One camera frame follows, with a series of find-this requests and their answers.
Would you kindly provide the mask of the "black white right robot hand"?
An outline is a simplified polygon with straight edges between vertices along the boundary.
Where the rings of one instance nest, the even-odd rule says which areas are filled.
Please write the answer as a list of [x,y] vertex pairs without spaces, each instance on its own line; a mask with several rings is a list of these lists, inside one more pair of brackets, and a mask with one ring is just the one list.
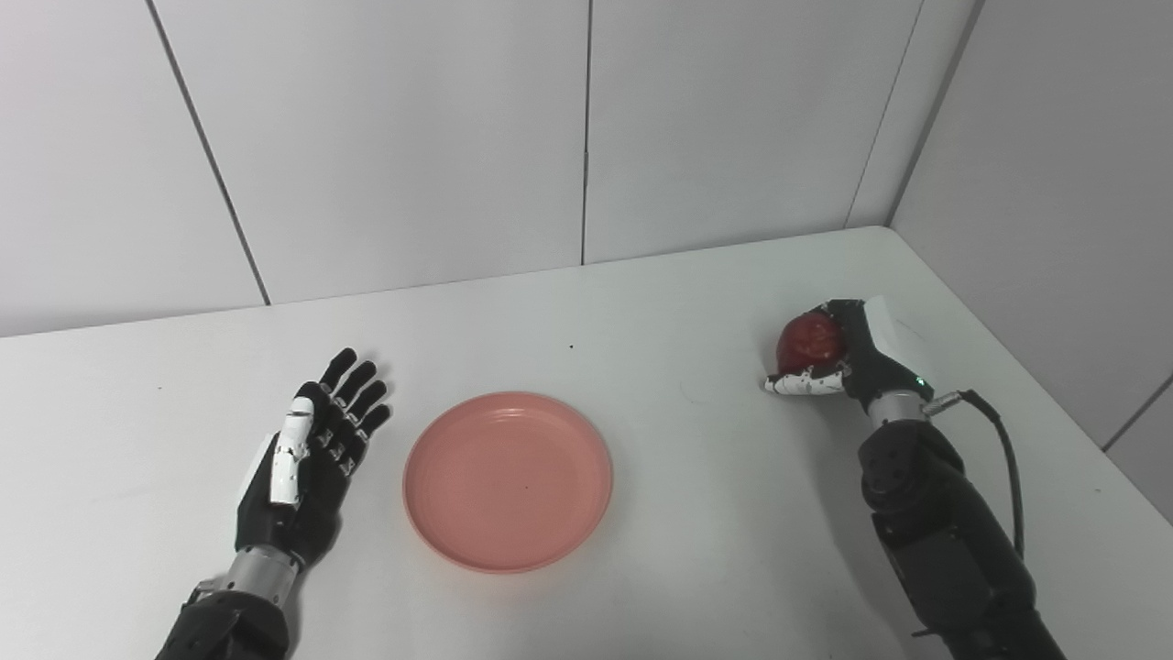
[[863,408],[891,392],[936,396],[925,339],[887,295],[834,298],[801,313],[784,326],[775,358],[762,388],[781,396],[847,394]]

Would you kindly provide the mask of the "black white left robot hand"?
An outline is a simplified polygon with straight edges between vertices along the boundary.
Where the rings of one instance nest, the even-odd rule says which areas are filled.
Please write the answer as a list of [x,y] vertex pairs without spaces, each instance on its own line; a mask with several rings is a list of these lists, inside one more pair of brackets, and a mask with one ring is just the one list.
[[389,421],[389,385],[345,347],[296,392],[237,506],[235,549],[271,547],[313,567],[334,544],[369,440]]

